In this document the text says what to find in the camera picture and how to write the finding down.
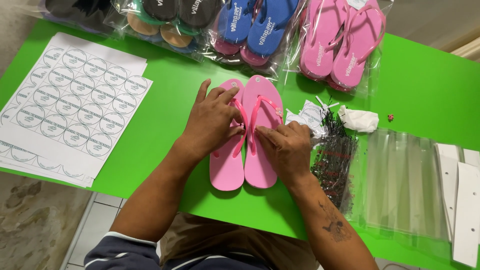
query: black flip flop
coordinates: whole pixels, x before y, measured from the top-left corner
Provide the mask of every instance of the black flip flop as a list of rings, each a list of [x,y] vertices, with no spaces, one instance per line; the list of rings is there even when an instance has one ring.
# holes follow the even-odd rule
[[[216,18],[221,0],[181,0],[180,20],[193,29],[207,27]]]
[[[142,6],[148,15],[162,22],[172,21],[179,12],[179,0],[143,0]]]

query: crumpled tissue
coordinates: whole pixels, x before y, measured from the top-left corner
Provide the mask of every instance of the crumpled tissue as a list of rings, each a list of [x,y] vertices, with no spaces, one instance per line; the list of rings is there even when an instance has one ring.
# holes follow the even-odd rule
[[[356,130],[358,132],[373,132],[377,129],[378,114],[365,110],[350,110],[345,105],[340,106],[338,110],[340,119],[346,128]]]

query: white cardboard strip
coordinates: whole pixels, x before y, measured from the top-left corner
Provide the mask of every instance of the white cardboard strip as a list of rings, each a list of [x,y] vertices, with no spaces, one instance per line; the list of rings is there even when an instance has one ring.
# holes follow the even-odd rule
[[[480,168],[480,152],[463,149],[463,156],[465,157],[465,163]]]
[[[455,215],[453,260],[477,266],[480,227],[480,171],[458,162],[458,193]]]
[[[457,162],[458,152],[456,146],[437,144],[437,154],[440,160],[440,183],[448,228],[448,240],[453,241],[455,228],[455,208],[457,189]]]

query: round sticker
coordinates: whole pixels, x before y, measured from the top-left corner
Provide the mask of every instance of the round sticker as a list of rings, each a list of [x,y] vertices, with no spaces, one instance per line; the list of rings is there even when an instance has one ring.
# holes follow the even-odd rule
[[[17,114],[17,122],[24,127],[34,127],[43,121],[45,111],[37,105],[30,105],[20,109]]]
[[[87,61],[87,55],[79,49],[72,49],[63,55],[62,61],[66,67],[79,68]]]
[[[11,144],[7,144],[4,141],[0,141],[0,153],[6,152],[12,147]]]
[[[99,85],[93,89],[92,100],[96,104],[105,105],[115,98],[115,89],[109,85]]]
[[[82,124],[73,124],[69,126],[63,134],[63,140],[71,147],[77,147],[87,142],[90,136],[88,127]]]
[[[72,171],[68,171],[67,169],[65,169],[65,167],[61,167],[63,172],[69,176],[69,177],[79,177],[79,176],[82,176],[83,173],[78,173],[78,172],[72,172]]]
[[[102,107],[94,103],[83,105],[78,112],[78,121],[82,124],[93,125],[100,121],[103,115]]]
[[[111,86],[119,86],[127,80],[127,71],[121,67],[111,67],[103,76],[105,82]]]
[[[79,76],[70,84],[70,91],[78,96],[86,96],[92,92],[95,82],[89,76]]]
[[[0,122],[2,125],[4,125],[13,116],[13,114],[15,114],[17,108],[18,107],[10,108],[1,115]]]
[[[55,162],[52,162],[52,161],[49,161],[48,159],[46,158],[43,158],[43,157],[37,157],[36,159],[36,162],[38,163],[38,165],[46,170],[52,170],[54,168],[57,168],[58,166],[60,166],[60,164],[58,163],[55,163]]]
[[[90,77],[102,76],[107,70],[107,63],[100,58],[93,58],[87,61],[84,66],[84,72]]]
[[[90,155],[100,157],[108,153],[112,147],[112,139],[104,133],[92,135],[87,142],[87,151]]]
[[[48,81],[50,81],[53,86],[66,86],[73,81],[73,71],[66,67],[58,67],[50,72]]]
[[[60,91],[55,86],[42,86],[33,93],[33,101],[42,107],[53,105],[60,97]]]
[[[291,114],[291,115],[287,116],[287,118],[285,119],[285,122],[291,122],[291,121],[297,121],[301,125],[306,125],[307,124],[307,121],[305,120],[305,118],[303,118],[303,117],[301,117],[297,114]]]
[[[51,67],[58,60],[62,52],[63,52],[63,49],[60,49],[60,48],[48,50],[43,55],[43,62],[45,63],[45,65]]]
[[[147,90],[147,80],[139,75],[131,76],[125,82],[125,91],[132,95],[143,94]]]
[[[40,125],[40,131],[47,137],[57,137],[67,128],[67,119],[59,114],[45,117]]]
[[[322,114],[316,109],[304,109],[302,115],[305,116],[307,124],[311,128],[318,127],[322,123]]]
[[[121,114],[132,112],[137,106],[137,101],[132,95],[120,94],[113,101],[113,109]]]
[[[82,101],[76,95],[65,95],[59,98],[57,104],[55,104],[55,108],[57,112],[61,115],[72,115],[78,112],[80,107],[82,106]]]
[[[30,80],[33,85],[37,85],[43,81],[43,77],[50,71],[50,67],[39,67],[30,74]]]
[[[28,86],[23,88],[22,90],[18,91],[17,93],[17,103],[18,105],[22,105],[28,99],[28,95],[35,90],[36,86]]]
[[[30,153],[27,150],[23,150],[16,146],[12,146],[12,158],[18,161],[29,161],[36,157],[34,153]]]
[[[122,130],[125,125],[123,116],[118,113],[107,113],[100,120],[100,129],[106,134],[115,134]]]

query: table surface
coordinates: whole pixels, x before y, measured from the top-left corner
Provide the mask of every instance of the table surface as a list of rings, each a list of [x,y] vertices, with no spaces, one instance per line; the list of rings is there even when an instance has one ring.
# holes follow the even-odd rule
[[[125,129],[110,157],[89,190],[128,198],[135,188],[163,159],[181,134],[200,83],[212,79],[219,85],[230,78],[244,83],[248,76],[210,60],[195,62],[174,52],[137,39],[104,39],[89,33],[39,20],[17,56],[0,80],[0,106],[4,106],[52,36],[64,32],[127,53],[147,58],[144,76],[154,83]],[[442,143],[480,150],[480,64],[438,51],[396,36],[385,35],[379,90],[369,99],[354,98],[324,87],[302,76],[289,74],[285,86],[277,84],[284,108],[300,110],[305,99],[332,97],[354,110],[378,113],[379,127],[429,137]],[[395,119],[389,123],[388,114]],[[60,184],[44,177],[35,177]],[[209,181],[208,158],[190,176],[180,211],[236,223],[273,233],[306,239],[297,206],[280,181],[268,189],[244,184],[240,189],[222,192]],[[469,269],[450,259],[438,258],[434,242],[407,237],[401,241],[382,230],[352,225],[374,257],[380,257],[431,270]],[[443,246],[449,252],[450,245]]]

